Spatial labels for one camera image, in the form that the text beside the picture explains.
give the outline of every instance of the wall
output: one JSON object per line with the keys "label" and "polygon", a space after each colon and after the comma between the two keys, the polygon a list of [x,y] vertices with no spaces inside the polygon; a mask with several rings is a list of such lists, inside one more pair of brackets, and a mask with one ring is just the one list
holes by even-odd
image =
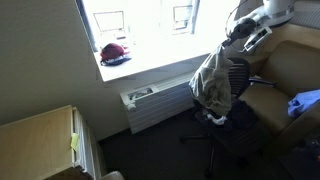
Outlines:
{"label": "wall", "polygon": [[129,127],[119,92],[195,70],[205,58],[103,83],[73,0],[0,2],[0,125],[71,104],[100,140]]}

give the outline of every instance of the clothing draped on chair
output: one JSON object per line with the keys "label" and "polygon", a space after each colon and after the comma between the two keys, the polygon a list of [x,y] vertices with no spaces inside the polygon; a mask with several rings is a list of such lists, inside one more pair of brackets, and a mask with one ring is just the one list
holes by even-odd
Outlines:
{"label": "clothing draped on chair", "polygon": [[233,62],[223,56],[220,45],[207,57],[189,82],[193,98],[219,116],[227,115],[232,107],[228,78],[232,65]]}

